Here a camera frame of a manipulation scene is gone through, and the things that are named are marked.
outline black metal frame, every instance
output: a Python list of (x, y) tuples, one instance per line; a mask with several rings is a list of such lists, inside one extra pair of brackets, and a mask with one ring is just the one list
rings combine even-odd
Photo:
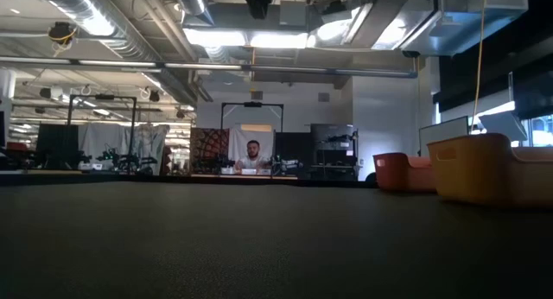
[[(248, 105), (251, 103), (244, 102), (244, 103), (222, 103), (221, 104), (221, 126), (220, 129), (223, 130), (223, 121), (225, 119), (225, 107), (228, 105), (243, 105), (244, 107), (248, 107)], [(280, 115), (280, 132), (284, 132), (284, 105), (283, 104), (264, 104), (264, 103), (256, 103), (257, 107), (262, 106), (277, 106), (282, 110), (282, 114)]]
[[(94, 99), (100, 99), (100, 100), (113, 100), (113, 99), (130, 99), (132, 100), (132, 120), (130, 121), (130, 141), (129, 141), (129, 153), (127, 159), (130, 162), (131, 156), (132, 156), (132, 144), (134, 141), (134, 135), (135, 135), (135, 116), (137, 113), (137, 98), (136, 97), (130, 97), (130, 96), (111, 96), (111, 95), (70, 95), (69, 96), (69, 113), (67, 114), (67, 132), (69, 132), (69, 126), (71, 126), (71, 117), (73, 115), (73, 100), (76, 98), (94, 98)], [(67, 133), (64, 139), (64, 147), (67, 143)], [(130, 164), (127, 167), (127, 174), (130, 175)]]
[[(284, 105), (283, 104), (264, 104), (264, 103), (252, 103), (252, 102), (244, 102), (244, 103), (221, 103), (221, 124), (220, 124), (220, 133), (221, 136), (219, 136), (219, 146), (222, 146), (223, 141), (223, 121), (225, 120), (225, 107), (228, 105), (243, 105), (244, 107), (250, 107), (250, 108), (261, 108), (263, 106), (277, 106), (281, 109), (281, 115), (280, 115), (280, 132), (284, 132)], [(274, 155), (274, 149), (275, 149), (275, 140), (276, 136), (273, 136), (273, 155)], [(272, 166), (270, 168), (270, 177), (273, 176), (273, 169)]]

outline white curtain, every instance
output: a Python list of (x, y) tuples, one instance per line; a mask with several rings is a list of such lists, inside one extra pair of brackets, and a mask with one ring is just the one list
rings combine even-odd
[(230, 131), (230, 140), (228, 145), (228, 158), (237, 161), (248, 156), (247, 144), (250, 140), (259, 142), (259, 155), (264, 158), (270, 158), (273, 155), (273, 137), (272, 131), (248, 131), (233, 128)]
[[(167, 125), (139, 125), (135, 126), (134, 141), (132, 144), (133, 154), (138, 159), (153, 157), (157, 164), (149, 166), (154, 170), (154, 175), (159, 175), (165, 137), (169, 132)], [(128, 154), (130, 141), (130, 127), (116, 124), (85, 124), (79, 126), (79, 149), (85, 152), (86, 156), (92, 156), (93, 162), (98, 156), (108, 149), (116, 149), (119, 155)]]

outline white partition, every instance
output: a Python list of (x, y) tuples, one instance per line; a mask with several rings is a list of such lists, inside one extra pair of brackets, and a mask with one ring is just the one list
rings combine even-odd
[(429, 143), (468, 135), (468, 117), (457, 118), (419, 130), (421, 156), (430, 156)]

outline white backdrop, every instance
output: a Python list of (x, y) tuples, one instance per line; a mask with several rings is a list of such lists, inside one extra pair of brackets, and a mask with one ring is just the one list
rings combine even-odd
[(248, 131), (232, 128), (228, 144), (229, 160), (237, 161), (247, 157), (247, 144), (250, 140), (259, 142), (259, 155), (261, 157), (270, 158), (273, 155), (274, 136), (272, 131)]

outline white wall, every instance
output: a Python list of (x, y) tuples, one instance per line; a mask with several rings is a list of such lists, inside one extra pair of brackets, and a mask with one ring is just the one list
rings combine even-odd
[(361, 181), (374, 172), (374, 155), (416, 154), (416, 108), (416, 79), (353, 78), (353, 125), (359, 129)]
[[(251, 101), (250, 84), (235, 83), (225, 86), (218, 83), (204, 83), (204, 87), (215, 101), (198, 104), (197, 127), (219, 128), (222, 102)], [(347, 101), (342, 99), (340, 90), (334, 90), (333, 85), (296, 83), (288, 86), (281, 83), (257, 82), (254, 88), (264, 92), (263, 103), (284, 105), (284, 131), (286, 132), (309, 132), (311, 124), (352, 123), (351, 115), (348, 117), (343, 114), (346, 111)], [(319, 92), (328, 92), (330, 102), (318, 102)], [(226, 113), (231, 109), (232, 106), (228, 105)], [(281, 114), (279, 108), (274, 110), (277, 114)], [(272, 124), (275, 130), (280, 130), (280, 118), (267, 107), (237, 106), (226, 115), (224, 127), (233, 127), (237, 124)]]

